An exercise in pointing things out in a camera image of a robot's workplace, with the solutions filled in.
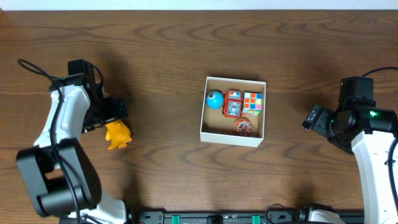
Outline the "orange white toy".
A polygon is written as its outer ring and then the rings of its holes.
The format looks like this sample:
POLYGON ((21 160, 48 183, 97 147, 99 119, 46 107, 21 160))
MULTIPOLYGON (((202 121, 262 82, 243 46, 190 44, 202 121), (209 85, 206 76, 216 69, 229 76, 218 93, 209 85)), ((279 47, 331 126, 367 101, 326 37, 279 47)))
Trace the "orange white toy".
POLYGON ((121 120, 106 124, 106 128, 105 140, 111 142, 109 150, 127 147, 132 141, 130 129, 121 120))

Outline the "colourful puzzle cube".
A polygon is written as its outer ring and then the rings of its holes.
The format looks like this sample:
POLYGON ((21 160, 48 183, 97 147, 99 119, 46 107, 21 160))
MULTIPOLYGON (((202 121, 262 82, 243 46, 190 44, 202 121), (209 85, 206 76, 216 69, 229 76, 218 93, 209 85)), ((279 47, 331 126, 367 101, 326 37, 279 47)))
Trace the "colourful puzzle cube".
POLYGON ((262 94, 244 92, 242 114, 258 116, 262 111, 262 94))

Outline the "orange ribbed toy ball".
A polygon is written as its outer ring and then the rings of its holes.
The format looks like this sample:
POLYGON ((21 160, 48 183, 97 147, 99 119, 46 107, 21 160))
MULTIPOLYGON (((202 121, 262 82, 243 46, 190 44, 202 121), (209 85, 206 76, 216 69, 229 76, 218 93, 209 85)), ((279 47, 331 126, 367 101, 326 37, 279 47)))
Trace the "orange ribbed toy ball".
POLYGON ((238 119, 235 122, 234 130, 241 136, 247 136, 252 131, 252 124, 245 118, 238 119))

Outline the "red toy truck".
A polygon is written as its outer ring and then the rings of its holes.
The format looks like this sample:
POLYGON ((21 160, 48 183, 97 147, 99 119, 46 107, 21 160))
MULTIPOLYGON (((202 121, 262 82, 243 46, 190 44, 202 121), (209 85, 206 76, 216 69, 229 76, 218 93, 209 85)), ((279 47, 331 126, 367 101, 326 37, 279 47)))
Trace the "red toy truck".
POLYGON ((226 90, 224 94, 223 115, 229 118, 240 118, 243 108, 243 93, 239 90, 226 90))

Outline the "white cardboard box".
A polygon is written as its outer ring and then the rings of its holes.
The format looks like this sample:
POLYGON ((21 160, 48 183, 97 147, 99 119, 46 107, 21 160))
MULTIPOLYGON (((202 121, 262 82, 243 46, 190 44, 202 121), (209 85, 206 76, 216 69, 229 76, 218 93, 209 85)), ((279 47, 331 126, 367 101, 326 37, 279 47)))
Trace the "white cardboard box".
POLYGON ((251 132, 242 136, 235 131, 236 118, 227 118, 222 113, 222 108, 211 109, 203 105, 201 112, 200 141, 237 146, 258 147, 264 140, 264 122, 266 106, 266 82, 239 80, 232 78, 207 77, 205 94, 217 90, 224 93, 226 90, 240 90, 262 95, 261 111, 258 116, 244 115, 251 125, 251 132))

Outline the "blue toy ball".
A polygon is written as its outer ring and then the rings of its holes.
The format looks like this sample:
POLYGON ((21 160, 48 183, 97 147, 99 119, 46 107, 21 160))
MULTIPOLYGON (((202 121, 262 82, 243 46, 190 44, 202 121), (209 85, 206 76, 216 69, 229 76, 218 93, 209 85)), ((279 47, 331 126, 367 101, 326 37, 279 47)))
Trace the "blue toy ball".
POLYGON ((219 109, 224 105, 224 95, 220 91, 211 91, 205 99, 206 105, 211 109, 219 109))

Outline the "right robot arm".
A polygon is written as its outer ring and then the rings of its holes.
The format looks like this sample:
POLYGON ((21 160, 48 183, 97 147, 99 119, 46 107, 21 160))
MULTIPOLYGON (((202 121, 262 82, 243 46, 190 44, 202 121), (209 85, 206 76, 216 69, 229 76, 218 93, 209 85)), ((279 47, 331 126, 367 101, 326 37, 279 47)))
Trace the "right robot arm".
POLYGON ((397 223, 397 114, 377 108, 373 89, 371 78, 342 79, 337 109, 315 105, 302 127, 355 156, 365 223, 397 223))

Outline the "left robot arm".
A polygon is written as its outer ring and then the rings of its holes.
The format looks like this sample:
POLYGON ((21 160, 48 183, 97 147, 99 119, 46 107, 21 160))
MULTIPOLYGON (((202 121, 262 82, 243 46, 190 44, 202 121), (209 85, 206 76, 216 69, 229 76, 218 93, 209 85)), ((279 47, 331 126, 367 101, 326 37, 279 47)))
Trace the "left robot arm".
POLYGON ((18 63, 48 78, 51 107, 40 136, 16 163, 34 210, 60 223, 130 223, 124 201, 104 193, 98 173, 83 150, 82 134, 127 116, 122 99, 104 95, 99 68, 79 59, 68 75, 55 77, 24 59, 18 63))

